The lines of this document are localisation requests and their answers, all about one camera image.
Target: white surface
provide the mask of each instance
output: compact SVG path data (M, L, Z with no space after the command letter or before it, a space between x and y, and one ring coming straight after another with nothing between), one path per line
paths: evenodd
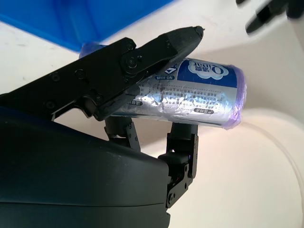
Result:
M301 25L285 17L248 38L245 24L264 2L252 0L238 9L234 0L179 0L110 37L138 46L172 29L203 26L206 31L191 56L234 64L248 78L247 107L266 107L304 122L304 54ZM0 23L0 94L35 80L78 58L77 53ZM104 123L73 110L57 120L106 138ZM303 130L287 117L246 114L245 121L265 127L298 161L303 172ZM165 151L168 122L135 120L142 150ZM278 147L245 124L230 130L199 129L198 174L171 213L171 227L299 228L301 195L295 173Z

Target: blue plastic bin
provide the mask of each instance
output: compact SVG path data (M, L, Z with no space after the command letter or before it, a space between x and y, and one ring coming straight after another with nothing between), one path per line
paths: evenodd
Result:
M0 20L80 51L172 0L1 0Z

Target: white cable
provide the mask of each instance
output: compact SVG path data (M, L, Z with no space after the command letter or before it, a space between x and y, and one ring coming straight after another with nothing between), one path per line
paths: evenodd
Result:
M303 177L301 176L301 174L299 172L299 169L298 169L296 163L294 162L292 156L290 155L290 153L288 152L288 150L274 136L272 136L269 132L267 132L263 128L258 127L258 126L254 125L254 124L250 124L248 122L242 122L241 125L244 126L245 128L250 128L251 130L254 130L255 132L258 132L258 133L262 134L263 136L265 136L280 151L282 151L282 153L285 155L285 157L289 161L290 165L293 168L295 176L296 176L296 178L298 180L298 184L299 184L299 188L300 188L300 194L301 194L301 198L302 198L302 225L301 225L301 227L304 228L304 216L303 216L303 212L304 212L304 182L303 182Z

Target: roll of garbage bags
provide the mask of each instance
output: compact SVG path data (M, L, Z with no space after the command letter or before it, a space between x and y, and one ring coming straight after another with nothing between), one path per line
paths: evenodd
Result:
M80 56L102 47L84 46ZM233 65L186 58L139 87L140 94L114 115L231 129L241 122L247 86Z

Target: black object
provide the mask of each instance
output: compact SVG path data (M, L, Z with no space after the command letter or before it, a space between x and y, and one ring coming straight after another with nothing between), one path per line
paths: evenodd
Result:
M202 36L182 28L138 49L124 38L0 96L0 227L168 227L195 177L197 126L173 123L156 159L140 152L131 118L109 116ZM71 108L105 119L110 141L52 121Z
M244 3L246 0L236 0L237 5ZM284 13L290 19L299 19L304 13L303 0L271 0L262 7L256 16L248 23L246 32L251 34L269 23L276 16Z

